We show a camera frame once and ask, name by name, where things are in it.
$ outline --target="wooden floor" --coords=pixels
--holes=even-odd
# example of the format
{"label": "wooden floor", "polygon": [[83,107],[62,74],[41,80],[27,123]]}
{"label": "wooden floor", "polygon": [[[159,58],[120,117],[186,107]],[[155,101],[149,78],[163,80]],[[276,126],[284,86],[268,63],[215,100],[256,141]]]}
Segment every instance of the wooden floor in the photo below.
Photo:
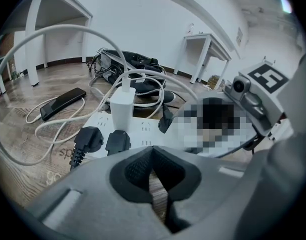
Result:
{"label": "wooden floor", "polygon": [[[28,76],[23,76],[5,85],[6,93],[0,97],[0,140],[6,147],[8,152],[22,161],[35,161],[39,159],[47,151],[49,145],[38,140],[34,131],[42,120],[26,124],[25,117],[27,113],[37,104],[59,96],[73,88],[79,87],[86,91],[85,107],[77,115],[82,116],[92,112],[101,101],[102,96],[88,87],[88,82],[93,78],[93,72],[88,71],[88,67],[84,63],[66,64],[53,66],[37,71],[39,85],[31,87]],[[189,86],[195,93],[206,92],[206,89],[200,84],[189,83],[189,79],[182,76],[170,74],[179,79],[181,82]],[[103,79],[98,79],[94,85],[103,93],[106,93],[111,85]],[[190,96],[180,87],[167,82],[167,90],[177,92],[185,99]],[[78,101],[60,113],[55,115],[52,120],[68,118],[80,106],[82,101]],[[171,105],[180,107],[183,101],[177,98]],[[146,117],[153,112],[153,109],[136,109],[134,116]],[[39,114],[36,109],[29,121],[33,120]],[[161,111],[153,118],[159,119]],[[77,130],[79,130],[86,120],[78,122],[70,122],[63,129],[59,140],[63,139]],[[51,125],[40,131],[40,135],[44,138],[52,140],[56,134],[59,125]],[[0,155],[0,187],[4,193],[16,201],[21,206],[26,206],[35,196],[37,196],[45,187],[51,185],[60,177],[69,172],[70,154],[73,150],[74,142],[70,140],[64,144],[56,145],[49,155],[40,164],[34,166],[19,166]],[[240,161],[249,161],[250,156],[243,153],[242,156],[228,157],[227,159],[238,159]],[[158,184],[158,179],[152,175],[151,190],[155,197],[154,206],[157,213],[163,218],[165,210],[165,191]]]}

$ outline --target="black power plug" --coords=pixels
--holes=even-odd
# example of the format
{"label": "black power plug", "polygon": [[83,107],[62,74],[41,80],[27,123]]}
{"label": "black power plug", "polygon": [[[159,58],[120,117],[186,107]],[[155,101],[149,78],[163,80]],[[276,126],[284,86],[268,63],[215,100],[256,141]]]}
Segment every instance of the black power plug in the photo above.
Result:
{"label": "black power plug", "polygon": [[127,132],[123,130],[115,130],[113,133],[109,134],[105,149],[108,151],[107,155],[110,156],[129,150],[130,147],[131,143]]}
{"label": "black power plug", "polygon": [[158,128],[162,133],[165,133],[171,125],[173,116],[173,113],[171,113],[168,107],[163,104],[163,117],[158,122]]}
{"label": "black power plug", "polygon": [[79,166],[87,152],[98,151],[103,145],[103,135],[99,128],[88,126],[81,128],[75,137],[75,147],[71,156],[71,170]]}

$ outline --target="power strip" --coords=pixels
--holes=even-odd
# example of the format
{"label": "power strip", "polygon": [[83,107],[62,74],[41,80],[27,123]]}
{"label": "power strip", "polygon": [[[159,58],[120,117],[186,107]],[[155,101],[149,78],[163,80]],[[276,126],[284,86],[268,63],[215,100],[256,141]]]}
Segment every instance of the power strip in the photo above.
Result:
{"label": "power strip", "polygon": [[[130,137],[131,149],[136,149],[146,146],[168,146],[178,149],[180,144],[176,139],[169,139],[167,134],[162,133],[158,129],[159,120],[147,118],[131,118],[129,130],[127,134]],[[105,112],[98,112],[92,115],[83,127],[98,127],[102,132],[104,143],[100,150],[87,153],[86,158],[103,158],[107,156],[106,142],[109,134],[114,132],[112,115]]]}

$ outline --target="smartphone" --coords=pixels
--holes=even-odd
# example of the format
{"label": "smartphone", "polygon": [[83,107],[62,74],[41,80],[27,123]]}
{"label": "smartphone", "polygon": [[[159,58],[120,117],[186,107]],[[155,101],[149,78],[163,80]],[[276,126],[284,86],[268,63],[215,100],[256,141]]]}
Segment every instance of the smartphone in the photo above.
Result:
{"label": "smartphone", "polygon": [[40,109],[43,121],[49,120],[53,115],[66,108],[68,105],[71,105],[75,101],[81,99],[85,95],[86,91],[80,88],[75,88],[62,94],[56,99],[51,100]]}

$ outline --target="baseboard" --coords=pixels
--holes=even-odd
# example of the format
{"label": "baseboard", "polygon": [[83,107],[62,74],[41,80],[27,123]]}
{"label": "baseboard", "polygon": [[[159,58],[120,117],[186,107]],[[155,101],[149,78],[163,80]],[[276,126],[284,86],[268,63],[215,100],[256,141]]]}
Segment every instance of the baseboard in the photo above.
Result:
{"label": "baseboard", "polygon": [[[174,69],[173,69],[173,68],[170,68],[170,67],[167,67],[167,66],[162,66],[162,67],[165,69],[165,71],[166,71],[167,73],[172,73],[172,74],[174,73]],[[187,73],[181,72],[181,71],[178,71],[178,72],[177,72],[177,75],[179,75],[179,76],[181,76],[181,77],[188,78],[188,79],[191,79],[191,78],[192,78],[192,75],[191,75],[191,74],[187,74]],[[204,80],[201,80],[201,83],[204,84],[204,85],[207,84],[207,82],[204,81]]]}
{"label": "baseboard", "polygon": [[[91,62],[93,59],[93,57],[91,56],[88,56],[86,57],[86,61],[87,62]],[[65,59],[59,59],[59,60],[54,60],[54,61],[50,61],[47,63],[47,66],[48,67],[52,67],[52,66],[58,66],[58,65],[62,65],[62,64],[70,64],[70,63],[81,63],[82,62],[82,57],[75,57],[75,58],[65,58]],[[174,73],[174,69],[173,68],[170,68],[170,67],[167,67],[167,66],[162,66],[165,71],[167,73]],[[44,68],[44,64],[40,64],[40,65],[37,65],[36,66],[36,70],[40,70],[40,69],[43,69]],[[23,71],[23,74],[26,75],[27,74],[27,69],[25,69]],[[185,77],[185,78],[192,78],[192,75],[191,74],[187,74],[185,72],[182,72],[182,71],[178,71],[177,72],[177,75],[181,76],[181,77]],[[207,82],[204,81],[204,80],[201,80],[201,83],[206,85]]]}
{"label": "baseboard", "polygon": [[[65,59],[50,61],[47,63],[47,66],[52,67],[52,66],[57,66],[57,65],[62,65],[62,64],[70,64],[70,63],[82,63],[82,57],[65,58]],[[40,70],[44,68],[44,64],[40,64],[35,67],[36,67],[36,70]],[[27,75],[27,69],[23,70],[21,73],[23,73],[24,75]]]}
{"label": "baseboard", "polygon": [[57,65],[62,65],[62,64],[81,63],[81,62],[82,62],[82,57],[65,58],[65,59],[50,61],[47,63],[47,66],[52,67],[52,66],[57,66]]}

